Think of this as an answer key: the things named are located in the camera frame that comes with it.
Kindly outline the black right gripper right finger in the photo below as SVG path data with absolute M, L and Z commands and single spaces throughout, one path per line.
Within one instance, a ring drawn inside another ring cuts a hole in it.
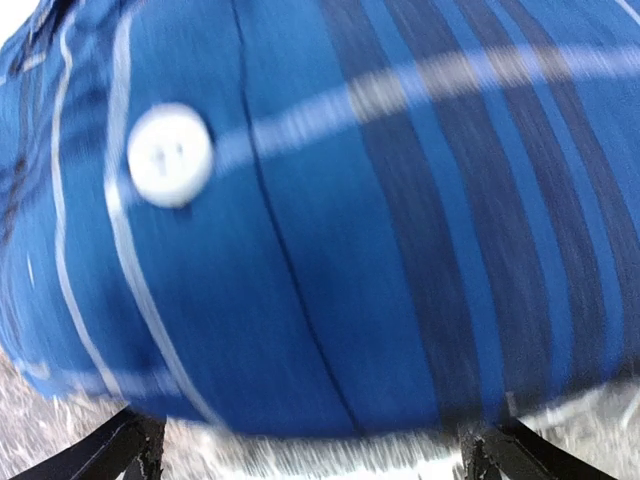
M 460 434 L 467 479 L 606 479 L 596 467 L 556 447 L 522 422 L 474 425 Z

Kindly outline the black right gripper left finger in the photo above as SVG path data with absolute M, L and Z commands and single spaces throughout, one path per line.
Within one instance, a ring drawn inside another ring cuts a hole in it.
M 159 479 L 166 421 L 127 407 L 81 441 L 12 480 Z

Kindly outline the blue plaid long sleeve shirt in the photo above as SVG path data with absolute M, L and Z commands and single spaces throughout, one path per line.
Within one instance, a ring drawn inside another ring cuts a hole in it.
M 1 344 L 244 434 L 639 372 L 635 1 L 42 1 L 1 48 Z

